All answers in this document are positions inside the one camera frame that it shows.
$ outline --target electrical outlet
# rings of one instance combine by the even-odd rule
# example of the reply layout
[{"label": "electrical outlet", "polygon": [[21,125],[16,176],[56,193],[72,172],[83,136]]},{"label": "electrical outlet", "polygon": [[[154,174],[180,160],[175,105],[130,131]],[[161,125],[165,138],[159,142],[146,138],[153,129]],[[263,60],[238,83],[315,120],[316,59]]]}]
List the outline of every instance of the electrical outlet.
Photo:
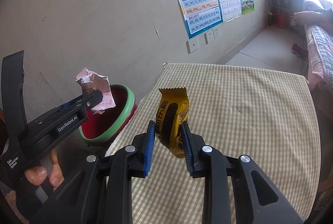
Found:
[{"label": "electrical outlet", "polygon": [[188,40],[187,44],[189,47],[189,53],[192,53],[193,51],[197,50],[199,48],[198,37],[194,37]]},{"label": "electrical outlet", "polygon": [[218,36],[221,36],[221,30],[218,26],[213,28],[213,32],[214,32],[214,39],[216,39]]},{"label": "electrical outlet", "polygon": [[205,33],[205,40],[206,40],[206,44],[209,44],[212,40],[214,39],[214,33],[213,30],[208,30]]}]

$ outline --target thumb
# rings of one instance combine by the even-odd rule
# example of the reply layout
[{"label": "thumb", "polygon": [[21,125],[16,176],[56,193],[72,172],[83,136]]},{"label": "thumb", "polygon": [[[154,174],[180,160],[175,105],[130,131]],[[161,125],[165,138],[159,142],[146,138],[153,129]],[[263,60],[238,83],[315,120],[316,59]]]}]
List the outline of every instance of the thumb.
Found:
[{"label": "thumb", "polygon": [[47,172],[44,167],[33,167],[30,169],[27,169],[25,172],[25,177],[27,177],[28,181],[31,182],[35,186],[41,185],[46,176]]},{"label": "thumb", "polygon": [[49,182],[53,186],[53,190],[56,190],[56,188],[64,181],[64,176],[59,166],[58,157],[55,150],[51,151],[51,161],[52,170],[49,175]]}]

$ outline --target green bucket rim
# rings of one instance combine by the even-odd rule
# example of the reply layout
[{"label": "green bucket rim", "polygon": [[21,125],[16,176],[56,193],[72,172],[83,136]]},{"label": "green bucket rim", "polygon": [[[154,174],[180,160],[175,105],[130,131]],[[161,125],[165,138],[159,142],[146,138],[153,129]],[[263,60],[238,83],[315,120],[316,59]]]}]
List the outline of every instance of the green bucket rim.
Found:
[{"label": "green bucket rim", "polygon": [[113,85],[110,85],[110,87],[111,88],[112,87],[124,88],[127,91],[127,101],[126,101],[124,109],[122,110],[122,112],[120,113],[120,115],[118,116],[116,121],[110,126],[109,129],[107,129],[100,136],[98,136],[96,138],[92,138],[92,139],[86,138],[82,132],[82,127],[81,126],[79,127],[79,132],[80,132],[81,137],[87,143],[89,143],[90,145],[93,145],[93,146],[99,146],[99,145],[107,142],[111,137],[113,137],[113,135],[119,130],[119,128],[126,121],[127,117],[131,113],[134,103],[135,103],[134,93],[130,90],[129,87],[127,87],[125,85],[121,85],[121,84],[113,84]]}]

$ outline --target plaid bedsheet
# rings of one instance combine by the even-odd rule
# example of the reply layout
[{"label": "plaid bedsheet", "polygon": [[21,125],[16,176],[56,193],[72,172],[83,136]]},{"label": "plaid bedsheet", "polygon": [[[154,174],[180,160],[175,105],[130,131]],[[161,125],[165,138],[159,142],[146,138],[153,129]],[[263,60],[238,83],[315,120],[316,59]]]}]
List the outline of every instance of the plaid bedsheet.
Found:
[{"label": "plaid bedsheet", "polygon": [[[223,154],[248,154],[305,220],[320,170],[317,117],[303,76],[224,65],[166,64],[135,115],[107,151],[131,144],[155,120],[158,88],[186,87],[189,127]],[[236,223],[231,180],[231,219]],[[133,223],[201,223],[204,179],[193,179],[156,138],[146,179],[132,180]]]},{"label": "plaid bedsheet", "polygon": [[320,26],[312,25],[311,32],[324,70],[324,81],[333,89],[333,37]]}]

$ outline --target checkered tablecloth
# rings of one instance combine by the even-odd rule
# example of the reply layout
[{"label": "checkered tablecloth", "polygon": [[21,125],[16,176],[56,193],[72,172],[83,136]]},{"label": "checkered tablecloth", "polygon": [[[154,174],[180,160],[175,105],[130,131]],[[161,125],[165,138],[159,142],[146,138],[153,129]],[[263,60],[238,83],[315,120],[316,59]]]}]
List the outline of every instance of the checkered tablecloth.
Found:
[{"label": "checkered tablecloth", "polygon": [[[225,155],[249,155],[300,217],[308,217],[319,179],[320,140],[303,76],[237,66],[166,64],[107,155],[146,132],[149,120],[155,120],[158,88],[173,87],[187,88],[192,133]],[[192,179],[185,160],[156,138],[149,176],[132,180],[133,223],[201,223],[203,196],[204,179]],[[236,223],[232,190],[230,200]]]}]

